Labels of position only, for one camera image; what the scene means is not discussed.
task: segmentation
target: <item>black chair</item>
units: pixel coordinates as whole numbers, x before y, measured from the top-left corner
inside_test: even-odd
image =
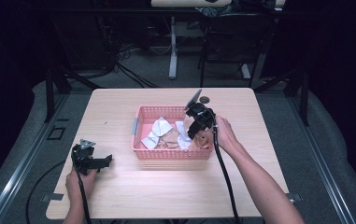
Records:
[[[266,50],[273,34],[275,21],[262,13],[230,13],[205,22],[204,43],[198,69],[204,84],[207,63],[253,64],[249,80],[251,86],[259,55]]]

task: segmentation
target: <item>dark background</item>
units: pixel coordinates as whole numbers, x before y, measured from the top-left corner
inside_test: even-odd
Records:
[[[45,2],[24,4],[41,7]],[[326,8],[333,12],[334,16],[327,20],[328,32],[320,39],[323,45],[315,50],[307,72],[310,90],[320,98],[340,128],[347,143],[349,163],[356,172],[356,1],[352,3],[288,0],[285,9],[323,11]],[[132,1],[132,4],[121,7],[148,7],[149,1]],[[51,65],[57,63],[75,69],[113,66],[94,17],[55,18],[57,29],[60,29],[58,34],[63,34],[60,36],[49,21],[40,18],[37,23],[19,11],[19,6],[22,1],[0,1],[0,166],[30,112],[34,100],[32,88],[45,80]],[[85,0],[60,5],[91,6],[91,2]],[[132,20],[130,25],[120,26],[119,32],[145,48],[147,38],[135,39],[138,35],[132,33],[143,32],[144,25],[153,19]],[[274,77],[298,66],[306,52],[313,48],[313,36],[322,24],[319,21],[281,20],[262,77]],[[78,44],[80,42],[86,43],[84,47]]]

